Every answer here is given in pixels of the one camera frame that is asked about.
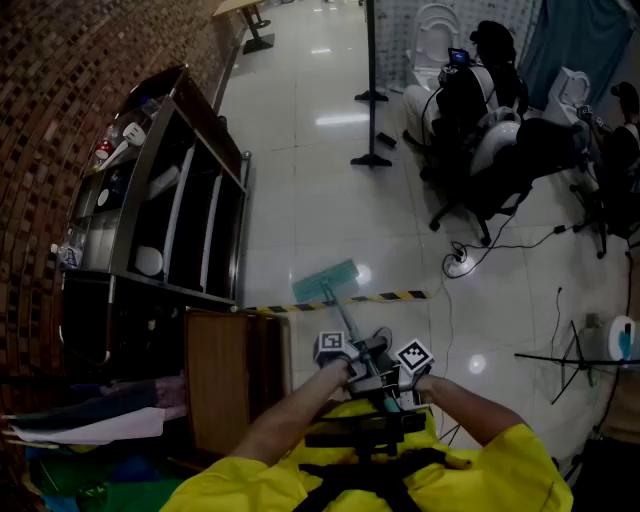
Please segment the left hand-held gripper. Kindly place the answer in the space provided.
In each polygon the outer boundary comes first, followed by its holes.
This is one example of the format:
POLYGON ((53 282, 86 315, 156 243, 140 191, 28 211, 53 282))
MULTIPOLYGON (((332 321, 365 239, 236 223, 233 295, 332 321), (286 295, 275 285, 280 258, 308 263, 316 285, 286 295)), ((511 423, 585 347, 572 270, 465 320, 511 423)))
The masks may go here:
POLYGON ((347 340, 343 331, 326 331, 320 332, 316 338, 313 359, 320 368, 336 359, 344 359, 348 362, 349 378, 365 378, 371 377, 373 373, 363 358, 364 352, 370 356, 370 361, 376 369, 384 373, 393 368, 388 348, 388 340, 384 336, 374 336, 354 343, 347 340))

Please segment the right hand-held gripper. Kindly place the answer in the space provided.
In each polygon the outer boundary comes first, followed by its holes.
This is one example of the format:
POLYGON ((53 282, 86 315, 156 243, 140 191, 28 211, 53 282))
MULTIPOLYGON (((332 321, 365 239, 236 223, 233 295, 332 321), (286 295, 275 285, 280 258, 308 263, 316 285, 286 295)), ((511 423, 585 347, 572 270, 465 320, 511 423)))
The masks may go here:
POLYGON ((421 376, 430 372, 433 355, 418 339, 393 354, 388 351, 386 338, 369 338, 355 347, 359 354, 352 358, 348 380, 353 398, 376 400, 389 413, 425 408, 415 386, 421 376))

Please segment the teal mop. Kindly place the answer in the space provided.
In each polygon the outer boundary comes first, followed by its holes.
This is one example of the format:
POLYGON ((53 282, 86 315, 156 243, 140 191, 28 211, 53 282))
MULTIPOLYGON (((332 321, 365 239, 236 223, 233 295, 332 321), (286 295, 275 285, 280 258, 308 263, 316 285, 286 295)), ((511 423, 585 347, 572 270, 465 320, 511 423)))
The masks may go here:
POLYGON ((333 307, 338 310, 342 318, 345 325, 343 332, 348 341, 357 343, 374 336, 384 336, 387 338, 390 348, 389 338, 381 331, 377 331, 370 337, 363 336, 349 313, 346 304, 338 297, 338 288, 355 281, 358 276, 359 271, 355 263, 351 260, 346 260, 295 282, 292 288, 298 303, 311 302, 320 296, 325 300, 334 300, 336 305, 333 307))

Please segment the person's right forearm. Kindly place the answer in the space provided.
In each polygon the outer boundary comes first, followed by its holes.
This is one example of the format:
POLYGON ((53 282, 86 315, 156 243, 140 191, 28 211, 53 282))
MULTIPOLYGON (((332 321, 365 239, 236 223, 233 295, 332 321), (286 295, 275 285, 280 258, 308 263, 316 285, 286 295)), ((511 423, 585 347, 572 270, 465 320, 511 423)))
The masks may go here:
POLYGON ((481 446, 508 429, 524 424, 511 409, 479 396, 443 377, 424 375, 415 385, 422 398, 456 421, 481 446))

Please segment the person's left forearm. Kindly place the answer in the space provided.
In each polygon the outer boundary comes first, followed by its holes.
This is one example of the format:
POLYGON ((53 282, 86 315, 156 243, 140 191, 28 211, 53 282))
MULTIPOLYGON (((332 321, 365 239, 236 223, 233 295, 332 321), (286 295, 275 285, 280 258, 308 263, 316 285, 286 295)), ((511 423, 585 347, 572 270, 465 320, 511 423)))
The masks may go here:
POLYGON ((338 358, 264 412, 229 457, 273 466, 291 451, 331 396, 346 385, 348 363, 338 358))

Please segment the black chest harness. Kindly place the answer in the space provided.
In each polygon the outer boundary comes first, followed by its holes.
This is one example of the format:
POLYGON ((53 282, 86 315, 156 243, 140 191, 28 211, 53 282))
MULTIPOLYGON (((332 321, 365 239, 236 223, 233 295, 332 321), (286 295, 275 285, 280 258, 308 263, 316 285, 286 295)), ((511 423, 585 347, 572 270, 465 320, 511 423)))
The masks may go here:
POLYGON ((352 448, 354 464, 301 464, 299 469, 321 479, 294 512, 324 512, 345 491, 359 490, 384 500, 391 512, 421 512, 404 480, 431 465, 467 470, 471 462, 435 448, 398 453, 407 434, 426 426, 424 412, 370 413, 361 416, 320 419, 320 427, 307 434, 309 448, 352 448))

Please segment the wooden cabinet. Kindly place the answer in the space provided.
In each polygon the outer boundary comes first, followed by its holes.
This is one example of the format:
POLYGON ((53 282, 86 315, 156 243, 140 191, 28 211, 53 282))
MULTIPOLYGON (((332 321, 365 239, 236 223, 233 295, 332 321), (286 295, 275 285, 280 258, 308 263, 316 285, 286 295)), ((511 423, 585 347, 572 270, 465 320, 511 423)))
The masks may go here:
POLYGON ((184 320, 193 446, 223 457, 292 391, 290 323, 278 315, 195 309, 184 320))

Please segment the person's yellow shirt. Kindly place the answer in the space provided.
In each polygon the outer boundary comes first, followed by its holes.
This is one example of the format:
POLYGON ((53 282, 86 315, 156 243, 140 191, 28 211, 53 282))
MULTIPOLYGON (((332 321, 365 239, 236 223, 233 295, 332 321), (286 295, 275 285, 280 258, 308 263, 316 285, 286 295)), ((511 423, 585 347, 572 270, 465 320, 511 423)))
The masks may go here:
POLYGON ((394 456, 300 442, 278 463, 225 457, 187 479, 160 512, 570 512, 573 497, 524 423, 479 450, 436 438, 431 416, 394 456))

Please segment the black folding stand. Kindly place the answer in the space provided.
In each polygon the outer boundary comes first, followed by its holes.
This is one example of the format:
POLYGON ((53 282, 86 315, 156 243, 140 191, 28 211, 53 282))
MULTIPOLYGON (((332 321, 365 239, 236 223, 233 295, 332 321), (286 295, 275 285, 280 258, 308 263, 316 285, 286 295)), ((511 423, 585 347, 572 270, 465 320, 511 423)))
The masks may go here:
POLYGON ((533 368, 541 393, 554 405, 580 378, 594 387, 602 374, 640 370, 640 364, 610 359, 608 332, 613 319, 583 328, 570 322, 561 341, 553 340, 541 350, 516 353, 514 357, 533 368))

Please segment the white round container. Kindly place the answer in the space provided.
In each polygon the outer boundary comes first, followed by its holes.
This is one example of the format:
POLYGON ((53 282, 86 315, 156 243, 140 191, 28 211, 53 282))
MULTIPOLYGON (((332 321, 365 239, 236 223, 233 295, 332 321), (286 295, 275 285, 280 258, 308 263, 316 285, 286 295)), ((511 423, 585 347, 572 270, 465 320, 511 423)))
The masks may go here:
POLYGON ((627 316, 614 318, 609 325, 608 353, 613 361, 640 364, 640 323, 627 316))

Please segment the dark purple cloth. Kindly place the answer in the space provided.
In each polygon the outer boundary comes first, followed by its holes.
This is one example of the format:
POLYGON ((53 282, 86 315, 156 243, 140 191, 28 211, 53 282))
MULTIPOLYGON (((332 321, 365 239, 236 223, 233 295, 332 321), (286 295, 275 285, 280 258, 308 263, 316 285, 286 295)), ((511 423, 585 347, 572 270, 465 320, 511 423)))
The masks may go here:
POLYGON ((186 405, 183 375, 120 382, 103 387, 101 395, 72 408, 69 418, 87 422, 110 419, 144 408, 168 409, 186 405))

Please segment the white paper sheet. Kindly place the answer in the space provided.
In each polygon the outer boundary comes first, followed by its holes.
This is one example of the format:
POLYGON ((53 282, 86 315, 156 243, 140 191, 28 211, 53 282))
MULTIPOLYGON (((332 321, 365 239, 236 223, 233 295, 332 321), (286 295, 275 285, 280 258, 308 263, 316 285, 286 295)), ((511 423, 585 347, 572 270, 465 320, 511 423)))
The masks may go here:
POLYGON ((25 442, 100 446, 113 441, 158 437, 163 433, 164 421, 164 409, 147 407, 71 429, 32 430, 17 426, 12 429, 25 442))

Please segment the white toilet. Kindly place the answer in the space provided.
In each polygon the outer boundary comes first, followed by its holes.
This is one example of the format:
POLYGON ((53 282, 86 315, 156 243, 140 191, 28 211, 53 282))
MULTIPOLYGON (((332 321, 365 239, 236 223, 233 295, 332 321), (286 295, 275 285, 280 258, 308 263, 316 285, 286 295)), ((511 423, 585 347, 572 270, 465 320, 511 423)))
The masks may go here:
POLYGON ((443 4, 419 8, 406 51, 407 83, 429 92, 439 86, 442 69, 450 62, 449 49, 460 42, 460 23, 454 11, 443 4))
POLYGON ((590 79, 582 71, 561 67, 548 92, 548 102, 542 118, 555 124, 571 126, 578 118, 578 109, 586 104, 590 79))

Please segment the blue curtain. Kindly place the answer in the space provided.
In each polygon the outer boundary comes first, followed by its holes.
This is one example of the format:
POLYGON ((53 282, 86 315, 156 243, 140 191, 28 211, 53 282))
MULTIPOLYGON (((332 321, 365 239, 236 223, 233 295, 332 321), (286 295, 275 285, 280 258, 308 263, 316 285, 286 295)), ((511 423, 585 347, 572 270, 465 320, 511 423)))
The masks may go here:
POLYGON ((590 80, 587 103, 595 105, 632 35, 631 15, 618 0, 542 0, 538 21, 519 67, 529 104, 544 109, 560 69, 590 80))

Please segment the wooden table black pedestal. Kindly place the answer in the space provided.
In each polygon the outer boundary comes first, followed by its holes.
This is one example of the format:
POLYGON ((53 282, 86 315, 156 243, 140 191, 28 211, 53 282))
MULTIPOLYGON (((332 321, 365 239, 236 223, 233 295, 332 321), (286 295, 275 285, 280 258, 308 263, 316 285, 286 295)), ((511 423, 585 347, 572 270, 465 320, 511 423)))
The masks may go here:
POLYGON ((242 14, 251 34, 251 38, 244 43, 244 54, 268 50, 274 46, 274 34, 262 36, 259 33, 261 28, 267 27, 271 23, 270 20, 263 20, 261 18, 258 6, 263 1, 264 0, 224 0, 214 13, 214 17, 236 11, 242 14))

